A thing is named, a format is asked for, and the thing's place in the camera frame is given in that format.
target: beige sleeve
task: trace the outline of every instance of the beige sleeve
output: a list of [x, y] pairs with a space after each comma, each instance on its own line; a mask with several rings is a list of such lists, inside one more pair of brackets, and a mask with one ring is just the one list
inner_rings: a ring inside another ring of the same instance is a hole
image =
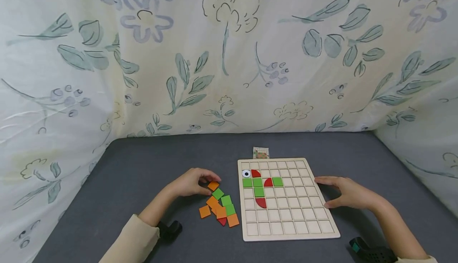
[[141, 263], [159, 239], [159, 228], [151, 227], [135, 214], [99, 263]]
[[434, 257], [430, 256], [429, 259], [423, 259], [423, 260], [398, 258], [398, 261], [396, 263], [437, 263], [437, 261], [436, 259], [434, 259]]

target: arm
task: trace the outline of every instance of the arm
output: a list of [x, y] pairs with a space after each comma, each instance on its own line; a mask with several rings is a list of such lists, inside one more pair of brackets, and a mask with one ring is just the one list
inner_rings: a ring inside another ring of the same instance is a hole
[[207, 169], [190, 169], [168, 184], [138, 217], [133, 215], [130, 218], [100, 263], [143, 262], [159, 239], [159, 228], [156, 226], [167, 208], [178, 196], [211, 195], [210, 190], [198, 184], [207, 181], [221, 181], [221, 179]]
[[357, 184], [349, 178], [319, 176], [319, 184], [332, 185], [341, 192], [341, 196], [325, 203], [326, 208], [349, 206], [357, 209], [369, 209], [376, 216], [386, 241], [394, 254], [405, 259], [429, 259], [399, 212], [386, 199], [371, 190]]

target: child's right hand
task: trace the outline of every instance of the child's right hand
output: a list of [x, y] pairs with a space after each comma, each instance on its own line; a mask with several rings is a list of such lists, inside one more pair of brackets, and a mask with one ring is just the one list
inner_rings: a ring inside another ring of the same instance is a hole
[[374, 191], [368, 190], [347, 177], [318, 176], [315, 181], [322, 185], [332, 185], [341, 193], [340, 197], [325, 203], [324, 206], [326, 208], [349, 206], [351, 208], [372, 210], [380, 200], [383, 200], [383, 197], [374, 193]]

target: googly eye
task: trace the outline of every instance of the googly eye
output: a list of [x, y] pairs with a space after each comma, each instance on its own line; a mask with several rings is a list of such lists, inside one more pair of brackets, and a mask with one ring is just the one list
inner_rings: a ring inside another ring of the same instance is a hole
[[243, 177], [250, 177], [251, 176], [251, 172], [247, 169], [245, 170], [242, 170], [242, 176]]

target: wooden grid board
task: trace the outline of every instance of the wooden grid board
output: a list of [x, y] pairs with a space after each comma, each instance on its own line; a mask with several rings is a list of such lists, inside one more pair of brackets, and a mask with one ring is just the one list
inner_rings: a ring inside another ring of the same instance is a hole
[[[260, 177], [252, 177], [257, 172]], [[244, 241], [340, 237], [305, 158], [238, 160], [238, 174]], [[263, 193], [259, 187], [248, 187], [250, 178], [256, 179], [253, 185], [262, 180]], [[265, 187], [272, 180], [273, 187]], [[257, 202], [262, 199], [266, 208]]]

